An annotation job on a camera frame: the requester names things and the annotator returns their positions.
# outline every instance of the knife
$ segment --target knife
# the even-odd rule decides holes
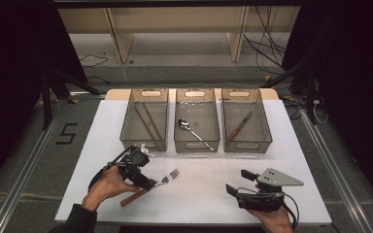
[[[229,135],[227,141],[232,141],[232,139],[235,138],[235,135],[241,130],[241,128],[244,126],[245,123],[247,123],[248,119],[250,119],[251,115],[253,114],[253,111],[250,111],[245,118],[241,121],[241,123],[232,131],[232,133]]]

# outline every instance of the wooden handle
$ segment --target wooden handle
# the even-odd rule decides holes
[[[232,139],[234,139],[235,138],[235,135],[237,135],[237,133],[239,132],[239,130],[240,130],[241,128],[240,127],[236,127],[235,129],[234,129],[234,131],[231,133],[231,135],[229,135],[229,137],[228,137],[228,141],[232,141]]]
[[[138,197],[144,195],[147,192],[148,192],[147,189],[142,189],[141,191],[136,192],[136,193],[128,196],[127,198],[123,199],[122,201],[120,201],[120,205],[122,207],[124,207],[124,206],[128,205],[129,203],[131,203],[133,200],[137,199]]]

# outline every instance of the utensil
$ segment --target utensil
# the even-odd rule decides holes
[[[178,171],[178,169],[175,169],[170,174],[168,174],[165,177],[163,177],[159,182],[155,183],[153,185],[153,187],[156,187],[156,186],[161,185],[161,184],[170,183],[170,182],[174,181],[174,179],[177,178],[178,175],[180,175],[180,172]],[[123,199],[122,201],[120,201],[120,205],[122,207],[124,207],[124,206],[128,205],[129,203],[131,203],[132,201],[134,201],[135,199],[137,199],[138,197],[144,195],[147,192],[148,192],[147,189],[142,189],[141,191],[139,191],[137,193],[134,193],[134,194],[130,195],[129,197],[127,197],[127,198]]]
[[[178,120],[178,124],[180,125],[180,127],[181,127],[182,129],[186,129],[186,130],[188,130],[191,134],[193,134],[193,136],[195,136],[199,141],[204,142],[204,140],[202,140],[201,137],[199,137],[195,132],[193,132],[193,131],[189,128],[189,123],[188,123],[185,119],[180,118],[180,119]],[[206,143],[206,142],[204,142],[204,143],[205,143],[205,146],[207,146],[207,148],[209,148],[210,150],[214,151],[214,149],[211,148],[211,146],[210,146],[208,143]]]
[[[232,131],[232,133],[229,135],[228,137],[228,141],[232,141],[232,139],[235,138],[235,136],[237,135],[237,133],[241,130],[241,128],[244,126],[245,123],[247,123],[247,121],[250,119],[251,115],[253,114],[253,111],[250,111],[246,116],[245,118],[240,122],[240,124],[234,129],[234,131]]]

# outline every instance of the gray floor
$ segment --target gray floor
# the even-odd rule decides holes
[[[225,38],[221,34],[139,35],[128,57],[128,61],[133,61],[132,64],[127,62],[122,66],[117,63],[108,37],[72,35],[72,38],[79,56],[97,54],[109,58],[107,62],[95,67],[85,67],[85,72],[89,77],[98,77],[110,82],[105,83],[98,78],[89,78],[89,83],[101,90],[139,87],[145,86],[146,83],[167,87],[187,84],[197,87],[203,84],[210,87],[256,87],[264,84],[265,76],[270,75],[255,67],[254,60],[257,57],[247,44],[243,46],[240,62],[232,63]],[[93,41],[96,43],[93,44],[88,38],[94,38]],[[165,46],[160,43],[159,38],[165,40]],[[90,62],[96,63],[97,61],[86,60],[83,61],[83,65],[90,66]],[[262,65],[261,57],[258,58],[257,64]],[[263,65],[271,71],[280,72],[279,68],[271,67],[271,64],[266,61]],[[289,95],[289,84],[290,80],[276,86],[279,95]],[[71,91],[78,90],[72,85],[69,88]],[[101,101],[101,98],[96,97],[74,97],[72,99],[78,101],[70,101],[66,105],[61,105],[61,102],[53,103],[53,108],[60,111],[59,117],[36,168],[11,214],[5,232],[46,232],[57,224],[53,220],[54,215],[75,169],[87,132]],[[288,116],[292,116],[296,111],[294,107],[288,107]],[[318,114],[324,116],[325,112],[319,110]],[[76,136],[72,144],[57,144],[57,142],[69,140],[60,135],[67,123],[77,124],[68,127],[71,132],[76,133]],[[358,232],[304,120],[293,119],[291,123],[335,226],[343,233]],[[42,125],[43,106],[37,103],[13,155],[7,159],[0,171],[0,207],[43,133]],[[351,154],[348,147],[330,118],[327,123],[318,123],[317,128],[337,165],[342,168],[342,174],[373,228],[373,189],[370,183],[359,167],[350,160]],[[97,232],[119,232],[119,226],[98,224]],[[296,232],[336,231],[333,226],[300,225]]]

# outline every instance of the transparent plastic bin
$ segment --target transparent plastic bin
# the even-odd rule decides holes
[[[167,150],[168,89],[132,89],[119,139],[124,147]]]
[[[190,130],[203,142],[180,127],[181,118],[189,123]],[[218,151],[220,127],[213,89],[177,89],[174,141],[178,153]]]
[[[267,152],[272,136],[259,89],[223,89],[222,112],[225,152]],[[234,134],[250,112],[248,121]]]

